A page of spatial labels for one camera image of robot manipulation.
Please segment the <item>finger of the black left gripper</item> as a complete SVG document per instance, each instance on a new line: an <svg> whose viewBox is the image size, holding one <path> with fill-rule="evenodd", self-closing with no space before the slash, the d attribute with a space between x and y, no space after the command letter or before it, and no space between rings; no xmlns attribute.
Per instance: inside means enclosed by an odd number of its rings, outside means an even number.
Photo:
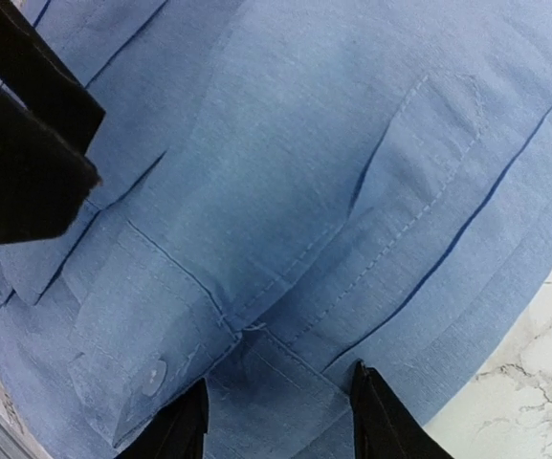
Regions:
<svg viewBox="0 0 552 459"><path fill-rule="evenodd" d="M104 109L11 1L0 1L0 80L71 147L87 152Z"/></svg>
<svg viewBox="0 0 552 459"><path fill-rule="evenodd" d="M90 161L0 88L0 245L64 234L99 183Z"/></svg>

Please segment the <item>light blue long sleeve shirt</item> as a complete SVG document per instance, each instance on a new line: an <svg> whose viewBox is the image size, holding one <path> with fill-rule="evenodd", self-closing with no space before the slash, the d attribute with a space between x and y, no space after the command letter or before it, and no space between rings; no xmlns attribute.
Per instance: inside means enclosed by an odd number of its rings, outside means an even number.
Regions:
<svg viewBox="0 0 552 459"><path fill-rule="evenodd" d="M105 116L57 238L0 245L0 379L120 458L201 379L203 458L424 424L552 269L552 1L11 1Z"/></svg>

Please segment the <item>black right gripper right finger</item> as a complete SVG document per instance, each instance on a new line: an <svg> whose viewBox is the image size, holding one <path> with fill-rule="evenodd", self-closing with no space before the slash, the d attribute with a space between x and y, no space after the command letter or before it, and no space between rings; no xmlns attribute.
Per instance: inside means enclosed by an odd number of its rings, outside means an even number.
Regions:
<svg viewBox="0 0 552 459"><path fill-rule="evenodd" d="M359 459L448 459L373 367L357 361L349 396Z"/></svg>

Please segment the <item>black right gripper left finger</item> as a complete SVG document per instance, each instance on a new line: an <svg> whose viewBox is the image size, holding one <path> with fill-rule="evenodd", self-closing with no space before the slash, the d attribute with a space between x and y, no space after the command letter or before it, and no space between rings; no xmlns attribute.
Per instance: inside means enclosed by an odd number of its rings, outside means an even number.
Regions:
<svg viewBox="0 0 552 459"><path fill-rule="evenodd" d="M209 425L205 379L161 409L120 459L202 459Z"/></svg>

